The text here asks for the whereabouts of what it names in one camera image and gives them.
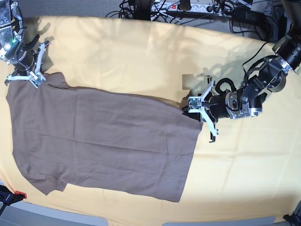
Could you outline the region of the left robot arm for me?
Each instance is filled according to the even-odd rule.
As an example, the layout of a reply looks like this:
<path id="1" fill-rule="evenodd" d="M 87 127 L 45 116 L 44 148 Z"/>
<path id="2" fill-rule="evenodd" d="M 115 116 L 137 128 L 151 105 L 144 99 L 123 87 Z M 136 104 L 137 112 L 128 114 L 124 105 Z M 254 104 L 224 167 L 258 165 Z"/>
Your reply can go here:
<path id="1" fill-rule="evenodd" d="M 213 122 L 221 118 L 239 119 L 257 117 L 268 92 L 281 91 L 289 71 L 301 63 L 301 33 L 290 31 L 272 48 L 274 55 L 265 56 L 245 72 L 239 88 L 229 78 L 222 78 L 207 98 L 206 113 Z"/>

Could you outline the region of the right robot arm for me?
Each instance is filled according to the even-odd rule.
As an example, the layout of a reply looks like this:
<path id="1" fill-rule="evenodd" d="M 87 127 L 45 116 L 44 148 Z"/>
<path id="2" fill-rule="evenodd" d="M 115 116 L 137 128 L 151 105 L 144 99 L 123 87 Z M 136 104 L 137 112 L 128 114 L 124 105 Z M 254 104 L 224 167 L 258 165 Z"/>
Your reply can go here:
<path id="1" fill-rule="evenodd" d="M 36 60 L 33 50 L 40 36 L 24 43 L 25 25 L 16 0 L 0 2 L 0 59 L 20 71 L 32 71 Z"/>

